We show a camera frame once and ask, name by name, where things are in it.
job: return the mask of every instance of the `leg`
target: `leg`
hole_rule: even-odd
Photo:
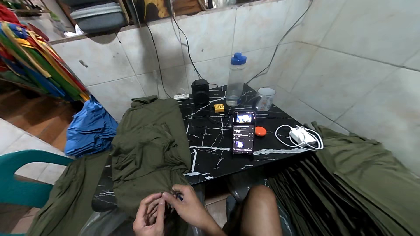
[[[241,235],[281,236],[276,197],[268,187],[258,185],[249,190],[242,212]]]

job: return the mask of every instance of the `white charging cable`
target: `white charging cable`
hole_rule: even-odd
[[[278,136],[277,136],[277,131],[281,128],[281,127],[285,127],[285,126],[287,126],[287,127],[289,127],[290,128],[290,132],[289,132],[289,140],[290,140],[290,142],[291,143],[293,143],[293,145],[289,145],[289,144],[286,144],[285,142],[283,142]],[[297,144],[297,143],[295,143],[293,140],[292,140],[292,138],[291,138],[291,133],[294,133],[294,136],[295,137],[297,137],[301,142],[299,143],[299,144]],[[313,139],[311,139],[311,138],[309,138],[309,139],[311,139],[311,142],[307,142],[306,140],[308,140],[308,137],[307,136],[305,136],[305,134],[307,134],[307,135],[310,135]],[[324,148],[324,143],[322,142],[322,138],[321,138],[321,136],[317,133],[317,132],[315,132],[314,130],[312,130],[312,129],[308,129],[308,128],[305,128],[304,126],[297,126],[296,125],[296,128],[293,128],[293,127],[291,127],[291,126],[289,126],[289,125],[281,125],[281,126],[279,126],[277,129],[276,129],[276,131],[274,132],[274,135],[276,136],[276,138],[282,143],[282,144],[284,144],[284,145],[286,145],[286,146],[288,146],[288,147],[300,147],[300,148],[303,148],[303,149],[306,149],[306,150],[309,150],[309,151],[316,151],[316,150],[321,150],[321,149],[323,149]],[[313,142],[316,142],[317,143],[317,146],[315,147],[315,146],[312,146],[310,143],[313,143]]]

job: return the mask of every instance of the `plastic water bottle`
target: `plastic water bottle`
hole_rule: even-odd
[[[242,90],[244,89],[244,69],[247,57],[240,52],[231,58],[228,88],[226,90],[226,104],[236,107],[241,103]]]

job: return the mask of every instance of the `blue bottle cap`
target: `blue bottle cap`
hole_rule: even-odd
[[[242,65],[247,62],[247,57],[243,56],[242,53],[236,52],[231,58],[231,65]]]

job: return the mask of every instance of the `phone screen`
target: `phone screen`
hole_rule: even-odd
[[[233,145],[236,153],[252,154],[254,146],[255,113],[253,111],[234,112]]]

